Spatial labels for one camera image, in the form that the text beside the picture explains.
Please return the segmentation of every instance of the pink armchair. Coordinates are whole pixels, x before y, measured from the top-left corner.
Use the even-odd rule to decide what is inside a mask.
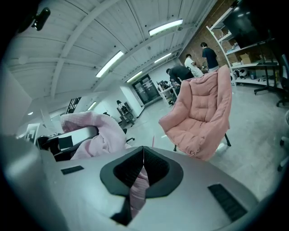
[[[171,112],[159,120],[165,134],[190,157],[210,159],[229,129],[232,103],[227,65],[201,78],[182,81]]]

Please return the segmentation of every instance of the pink blanket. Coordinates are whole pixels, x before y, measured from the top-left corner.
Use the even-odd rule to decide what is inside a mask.
[[[125,149],[126,135],[119,124],[108,115],[96,114],[93,111],[66,114],[61,116],[61,126],[65,133],[87,126],[95,126],[99,130],[98,136],[82,142],[72,160],[98,157]]]
[[[108,115],[96,114],[93,111],[62,115],[61,126],[65,133],[87,126],[95,126],[99,130],[98,136],[82,142],[71,160],[98,157],[131,148],[130,145],[126,144],[126,135],[119,124]],[[133,218],[145,204],[145,191],[148,187],[149,179],[143,167],[130,189]]]

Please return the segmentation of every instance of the glass door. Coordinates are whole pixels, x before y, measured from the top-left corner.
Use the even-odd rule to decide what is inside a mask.
[[[133,84],[133,87],[144,104],[159,96],[159,93],[149,75],[146,75],[137,81]]]

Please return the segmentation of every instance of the black panel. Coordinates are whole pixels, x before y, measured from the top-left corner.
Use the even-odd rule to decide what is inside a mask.
[[[113,174],[127,187],[131,188],[143,168],[143,159],[144,152],[141,150],[115,166]]]
[[[152,150],[144,151],[144,168],[148,173],[150,186],[163,179],[170,170],[169,163],[163,157],[158,157],[155,153],[152,153]]]
[[[146,198],[168,196],[179,186],[184,176],[179,163],[149,147],[144,148],[144,168],[150,185],[146,190]]]
[[[100,179],[110,194],[129,197],[131,185],[143,167],[143,150],[141,146],[102,167]]]
[[[211,185],[208,189],[232,222],[247,213],[247,210],[222,185]]]
[[[58,142],[59,142],[60,150],[64,149],[64,148],[70,148],[70,147],[73,146],[73,142],[72,142],[72,137],[71,136],[58,138]]]
[[[62,169],[62,173],[63,175],[66,175],[66,174],[70,174],[70,173],[73,173],[73,172],[76,172],[76,171],[80,171],[80,170],[83,170],[84,168],[80,165],[78,166],[75,166],[75,167],[71,167],[71,168],[65,168],[65,169]]]

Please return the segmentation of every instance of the table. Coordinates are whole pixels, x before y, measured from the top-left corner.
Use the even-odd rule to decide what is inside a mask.
[[[159,90],[160,90],[160,92],[159,92],[160,96],[163,98],[163,100],[165,101],[165,103],[166,103],[168,106],[170,106],[169,103],[168,103],[168,101],[167,101],[167,99],[166,99],[166,97],[165,97],[165,95],[164,95],[164,93],[172,89],[173,93],[174,93],[174,94],[176,95],[176,97],[177,97],[177,93],[176,93],[175,88],[174,88],[173,86],[171,86],[171,87],[169,87],[168,89],[165,89],[165,90],[162,90],[161,86],[158,86],[158,88],[159,88]]]

